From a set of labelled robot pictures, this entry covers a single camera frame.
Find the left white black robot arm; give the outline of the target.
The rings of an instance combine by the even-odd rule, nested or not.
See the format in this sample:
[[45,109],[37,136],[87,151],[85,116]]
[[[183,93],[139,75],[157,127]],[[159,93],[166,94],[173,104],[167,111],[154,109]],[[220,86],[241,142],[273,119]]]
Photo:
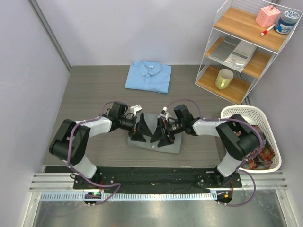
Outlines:
[[144,114],[137,117],[141,110],[140,105],[129,107],[115,101],[105,114],[96,118],[82,121],[65,119],[49,146],[49,152],[80,174],[89,188],[95,189],[100,185],[101,173],[85,155],[89,138],[122,129],[128,132],[130,139],[146,142],[145,136],[152,137],[152,132],[145,122]]

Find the light blue shirt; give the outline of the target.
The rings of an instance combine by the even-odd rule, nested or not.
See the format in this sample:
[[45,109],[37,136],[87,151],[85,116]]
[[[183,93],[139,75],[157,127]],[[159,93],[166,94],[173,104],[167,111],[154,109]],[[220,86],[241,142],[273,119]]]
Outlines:
[[171,72],[171,66],[159,62],[134,62],[130,65],[125,88],[167,94]]

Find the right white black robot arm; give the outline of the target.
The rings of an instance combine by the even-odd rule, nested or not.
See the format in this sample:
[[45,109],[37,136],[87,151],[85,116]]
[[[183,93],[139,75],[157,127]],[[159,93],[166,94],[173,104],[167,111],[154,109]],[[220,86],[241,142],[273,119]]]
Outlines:
[[167,108],[163,108],[150,142],[157,142],[158,147],[171,145],[176,134],[182,132],[192,136],[219,137],[226,150],[223,160],[214,169],[214,182],[220,187],[231,181],[244,160],[253,157],[254,152],[261,151],[261,134],[239,114],[226,119],[194,117],[185,105],[176,106],[174,113],[176,118],[171,119]]

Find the grey long sleeve shirt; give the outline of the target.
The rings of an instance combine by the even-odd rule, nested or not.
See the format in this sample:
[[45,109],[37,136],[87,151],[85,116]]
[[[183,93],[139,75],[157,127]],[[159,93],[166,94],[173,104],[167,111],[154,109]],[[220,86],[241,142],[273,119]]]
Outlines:
[[[152,133],[154,133],[156,130],[158,118],[159,118],[159,116],[157,114],[144,113],[145,122]],[[150,143],[151,137],[149,137],[149,136],[144,135],[144,138],[146,139],[146,142],[132,141],[131,138],[128,137],[127,145],[129,147],[142,148],[142,149],[157,151],[157,152],[161,152],[161,153],[172,153],[172,154],[180,153],[180,147],[181,147],[181,142],[182,142],[181,133],[175,135],[174,144],[163,146],[163,147],[158,147],[158,143],[159,143],[158,141],[155,143]]]

